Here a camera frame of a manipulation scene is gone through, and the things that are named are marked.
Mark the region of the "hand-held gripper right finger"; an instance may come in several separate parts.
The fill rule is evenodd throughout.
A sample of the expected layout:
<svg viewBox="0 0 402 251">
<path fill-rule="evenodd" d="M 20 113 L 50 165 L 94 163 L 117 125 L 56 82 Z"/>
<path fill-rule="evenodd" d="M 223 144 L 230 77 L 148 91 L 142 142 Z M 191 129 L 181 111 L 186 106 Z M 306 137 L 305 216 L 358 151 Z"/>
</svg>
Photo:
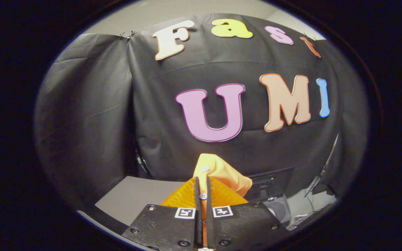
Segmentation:
<svg viewBox="0 0 402 251">
<path fill-rule="evenodd" d="M 208 177 L 206 248 L 213 251 L 267 251 L 282 248 L 290 231 L 263 202 L 213 206 L 213 178 Z"/>
</svg>

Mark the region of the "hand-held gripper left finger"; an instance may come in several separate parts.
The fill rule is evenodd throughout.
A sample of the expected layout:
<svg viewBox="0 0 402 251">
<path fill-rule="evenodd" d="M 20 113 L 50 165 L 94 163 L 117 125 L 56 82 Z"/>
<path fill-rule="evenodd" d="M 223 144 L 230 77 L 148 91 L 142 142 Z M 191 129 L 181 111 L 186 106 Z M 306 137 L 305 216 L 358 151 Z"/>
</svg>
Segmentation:
<svg viewBox="0 0 402 251">
<path fill-rule="evenodd" d="M 201 203 L 169 207 L 147 204 L 122 233 L 138 248 L 155 251 L 194 251 L 203 247 Z"/>
</svg>

